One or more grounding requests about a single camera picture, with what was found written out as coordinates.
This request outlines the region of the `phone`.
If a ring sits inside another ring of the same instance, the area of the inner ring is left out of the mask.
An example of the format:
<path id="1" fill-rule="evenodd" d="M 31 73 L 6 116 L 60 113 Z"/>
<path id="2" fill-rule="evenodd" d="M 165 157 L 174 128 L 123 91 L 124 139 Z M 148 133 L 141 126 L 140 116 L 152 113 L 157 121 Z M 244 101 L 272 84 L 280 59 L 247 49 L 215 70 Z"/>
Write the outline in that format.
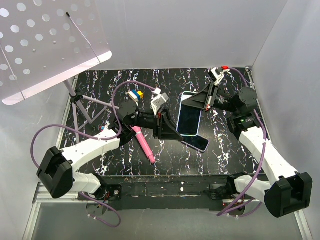
<path id="1" fill-rule="evenodd" d="M 203 153 L 207 150 L 210 140 L 199 135 L 185 136 L 181 143 Z"/>
<path id="2" fill-rule="evenodd" d="M 199 132 L 202 110 L 183 105 L 184 100 L 193 97 L 195 94 L 195 92 L 184 91 L 181 95 L 176 130 L 182 136 L 194 137 Z"/>

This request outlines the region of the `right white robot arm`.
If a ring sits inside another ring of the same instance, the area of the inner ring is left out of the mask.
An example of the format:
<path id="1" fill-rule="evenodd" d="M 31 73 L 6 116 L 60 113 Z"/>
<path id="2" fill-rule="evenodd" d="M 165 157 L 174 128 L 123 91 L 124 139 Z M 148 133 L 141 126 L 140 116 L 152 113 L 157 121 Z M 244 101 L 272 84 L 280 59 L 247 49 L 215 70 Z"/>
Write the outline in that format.
<path id="1" fill-rule="evenodd" d="M 258 161 L 254 176 L 247 173 L 229 176 L 226 186 L 214 191 L 215 196 L 226 194 L 235 199 L 232 202 L 235 205 L 247 195 L 265 204 L 276 218 L 309 207 L 313 179 L 307 172 L 298 172 L 267 139 L 267 130 L 256 112 L 258 102 L 254 89 L 245 86 L 235 96 L 229 97 L 210 83 L 199 93 L 182 98 L 181 105 L 200 111 L 215 108 L 230 112 L 227 119 L 229 131 Z"/>

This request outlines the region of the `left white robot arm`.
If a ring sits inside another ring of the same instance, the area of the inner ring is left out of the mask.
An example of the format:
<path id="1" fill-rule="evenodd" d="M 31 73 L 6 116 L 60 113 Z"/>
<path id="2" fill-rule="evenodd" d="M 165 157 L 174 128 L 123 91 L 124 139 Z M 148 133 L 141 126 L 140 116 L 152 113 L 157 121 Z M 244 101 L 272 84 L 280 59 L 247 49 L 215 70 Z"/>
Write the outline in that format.
<path id="1" fill-rule="evenodd" d="M 133 127 L 152 130 L 153 137 L 158 140 L 183 141 L 169 109 L 164 106 L 157 113 L 152 110 L 140 111 L 132 100 L 125 100 L 111 121 L 94 138 L 61 150 L 57 147 L 47 150 L 37 176 L 52 198 L 83 192 L 95 200 L 103 199 L 109 191 L 103 178 L 95 173 L 80 173 L 78 170 L 95 158 L 130 142 L 136 136 Z"/>

